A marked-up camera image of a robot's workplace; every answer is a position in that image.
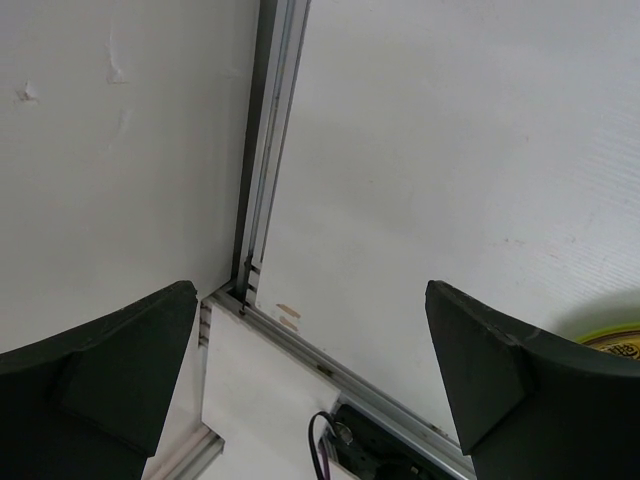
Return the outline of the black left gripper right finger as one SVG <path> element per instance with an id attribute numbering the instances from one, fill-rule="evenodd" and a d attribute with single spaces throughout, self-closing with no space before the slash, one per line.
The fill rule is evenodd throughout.
<path id="1" fill-rule="evenodd" d="M 479 479 L 636 479 L 639 362 L 537 328 L 440 280 L 429 330 Z"/>

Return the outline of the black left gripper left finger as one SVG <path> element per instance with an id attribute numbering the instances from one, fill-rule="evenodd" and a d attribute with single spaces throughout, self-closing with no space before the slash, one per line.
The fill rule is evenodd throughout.
<path id="1" fill-rule="evenodd" d="M 196 289 L 182 280 L 2 354 L 2 478 L 141 478 L 196 309 Z"/>

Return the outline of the yellow patterned plate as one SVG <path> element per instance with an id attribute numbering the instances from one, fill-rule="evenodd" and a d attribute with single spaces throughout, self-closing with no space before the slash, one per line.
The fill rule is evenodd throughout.
<path id="1" fill-rule="evenodd" d="M 577 336 L 575 341 L 597 351 L 638 360 L 640 356 L 639 322 L 614 322 L 594 327 Z"/>

